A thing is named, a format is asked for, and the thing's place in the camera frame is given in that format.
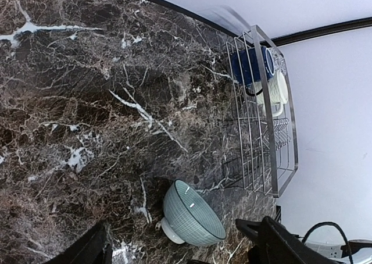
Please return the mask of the pale green bowl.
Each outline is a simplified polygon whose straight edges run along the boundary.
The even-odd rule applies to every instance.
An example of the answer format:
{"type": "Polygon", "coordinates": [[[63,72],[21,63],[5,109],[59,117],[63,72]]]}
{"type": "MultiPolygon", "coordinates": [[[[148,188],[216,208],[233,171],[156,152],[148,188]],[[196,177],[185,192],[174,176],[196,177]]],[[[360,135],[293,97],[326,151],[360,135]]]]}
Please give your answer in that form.
{"type": "Polygon", "coordinates": [[[174,180],[163,200],[161,228],[175,244],[196,247],[226,239],[226,230],[209,204],[182,180],[174,180]]]}

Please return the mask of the cream ribbed mug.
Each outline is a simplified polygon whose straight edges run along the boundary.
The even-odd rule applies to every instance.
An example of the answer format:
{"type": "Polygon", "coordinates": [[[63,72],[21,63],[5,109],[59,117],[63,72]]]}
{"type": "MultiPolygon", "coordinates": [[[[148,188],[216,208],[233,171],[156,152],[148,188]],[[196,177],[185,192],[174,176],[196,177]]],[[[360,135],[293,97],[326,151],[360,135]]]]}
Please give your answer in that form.
{"type": "MultiPolygon", "coordinates": [[[[256,90],[256,101],[258,105],[262,106],[263,115],[266,114],[266,107],[264,101],[263,91],[258,93],[262,89],[262,83],[260,81],[254,83],[254,89],[256,90]]],[[[279,117],[284,111],[284,106],[288,103],[289,93],[287,82],[282,71],[277,70],[274,76],[268,81],[268,91],[270,97],[270,105],[278,105],[278,109],[272,112],[272,117],[279,117]]]]}

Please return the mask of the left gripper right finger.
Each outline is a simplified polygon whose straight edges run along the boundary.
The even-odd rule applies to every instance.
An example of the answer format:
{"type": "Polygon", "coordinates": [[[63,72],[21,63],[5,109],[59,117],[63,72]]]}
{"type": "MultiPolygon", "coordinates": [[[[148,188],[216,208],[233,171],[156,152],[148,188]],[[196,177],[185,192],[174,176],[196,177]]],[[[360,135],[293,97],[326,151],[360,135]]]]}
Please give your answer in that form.
{"type": "Polygon", "coordinates": [[[235,225],[254,243],[248,251],[249,263],[333,263],[301,243],[270,216],[260,222],[236,219],[235,225]]]}

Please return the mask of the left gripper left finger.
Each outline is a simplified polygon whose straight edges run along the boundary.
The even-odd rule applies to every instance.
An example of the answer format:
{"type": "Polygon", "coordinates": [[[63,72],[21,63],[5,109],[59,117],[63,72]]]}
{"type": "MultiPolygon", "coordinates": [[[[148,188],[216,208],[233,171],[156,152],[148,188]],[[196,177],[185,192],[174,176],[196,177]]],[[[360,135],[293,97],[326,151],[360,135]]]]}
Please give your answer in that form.
{"type": "Polygon", "coordinates": [[[49,264],[112,263],[113,248],[108,224],[98,222],[62,253],[49,260],[49,264]]]}

